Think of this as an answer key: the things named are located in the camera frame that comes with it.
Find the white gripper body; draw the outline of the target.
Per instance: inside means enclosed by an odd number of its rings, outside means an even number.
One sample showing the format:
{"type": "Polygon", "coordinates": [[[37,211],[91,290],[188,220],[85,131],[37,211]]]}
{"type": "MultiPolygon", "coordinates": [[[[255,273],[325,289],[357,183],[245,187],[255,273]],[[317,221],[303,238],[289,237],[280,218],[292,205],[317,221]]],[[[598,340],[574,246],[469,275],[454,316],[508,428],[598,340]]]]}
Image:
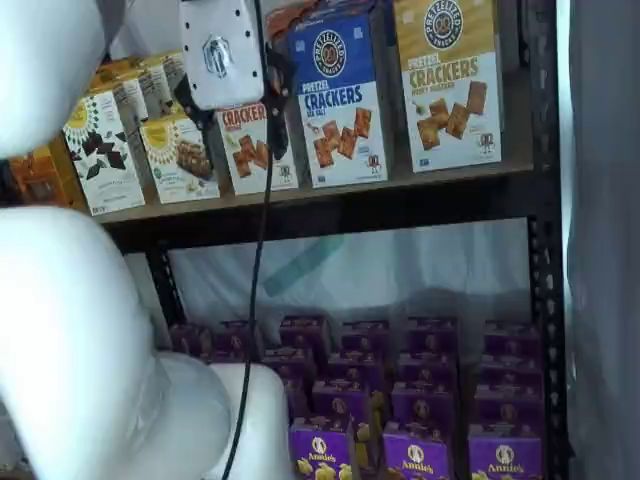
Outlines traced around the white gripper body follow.
{"type": "Polygon", "coordinates": [[[257,1],[179,3],[184,68],[201,109],[255,103],[264,95],[257,1]]]}

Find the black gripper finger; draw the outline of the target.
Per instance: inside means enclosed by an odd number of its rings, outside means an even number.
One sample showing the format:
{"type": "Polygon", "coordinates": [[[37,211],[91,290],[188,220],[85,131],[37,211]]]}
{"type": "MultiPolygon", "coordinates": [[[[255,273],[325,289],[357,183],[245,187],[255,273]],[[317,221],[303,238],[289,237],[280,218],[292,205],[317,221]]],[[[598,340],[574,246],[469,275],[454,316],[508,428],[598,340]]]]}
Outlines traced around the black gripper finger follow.
{"type": "Polygon", "coordinates": [[[196,124],[196,127],[205,132],[214,123],[213,110],[201,109],[194,101],[188,76],[184,74],[173,90],[177,102],[181,105],[186,115],[196,124]]]}
{"type": "Polygon", "coordinates": [[[293,90],[296,71],[287,55],[265,45],[266,75],[264,98],[270,108],[284,108],[293,90]]]}

